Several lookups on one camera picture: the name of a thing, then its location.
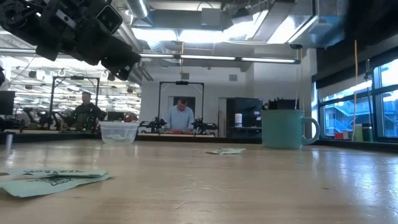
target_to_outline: mug handle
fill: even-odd
[[[302,137],[302,140],[301,140],[301,142],[302,142],[304,145],[312,144],[312,143],[314,143],[314,142],[319,138],[319,135],[320,135],[320,133],[321,133],[321,129],[320,129],[320,127],[319,127],[319,124],[318,124],[318,122],[317,122],[315,119],[313,119],[313,118],[302,118],[302,121],[303,121],[303,124],[304,124],[304,123],[307,123],[307,122],[311,122],[311,123],[313,123],[313,124],[315,125],[315,129],[316,129],[315,137],[314,137],[314,138],[307,139],[306,137],[303,136],[303,137]]]

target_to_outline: window frame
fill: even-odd
[[[383,101],[382,94],[398,90],[398,84],[382,86],[381,80],[381,66],[376,67],[371,73],[372,89],[369,91],[371,97],[372,108],[370,108],[370,113],[372,115],[372,122],[374,128],[374,137],[377,142],[398,142],[398,137],[385,137],[384,133],[384,120],[383,120]],[[367,98],[368,92],[357,93],[356,98]],[[325,106],[342,101],[354,100],[354,94],[345,96],[343,98],[323,101],[323,99],[318,99],[318,120],[321,126],[320,139],[334,139],[334,137],[325,135]]]

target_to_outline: computer monitor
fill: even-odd
[[[0,91],[0,115],[12,115],[14,111],[14,91]]]
[[[124,112],[108,112],[108,121],[124,121]]]

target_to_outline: man in light blue shirt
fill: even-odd
[[[187,99],[179,99],[177,105],[171,107],[167,113],[165,127],[171,131],[192,133],[194,117],[191,108],[187,107]]]

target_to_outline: paper scrap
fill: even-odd
[[[102,177],[46,177],[29,180],[13,180],[0,183],[5,191],[15,197],[33,197],[39,195],[54,194],[64,190],[75,188],[82,184],[99,182],[110,178],[106,174]]]
[[[40,176],[62,176],[62,177],[102,177],[107,174],[106,170],[66,170],[66,169],[6,169],[0,170],[1,174],[8,175],[40,175]]]
[[[241,152],[243,152],[245,150],[246,149],[224,148],[224,149],[210,151],[207,153],[209,153],[209,154],[240,154]]]

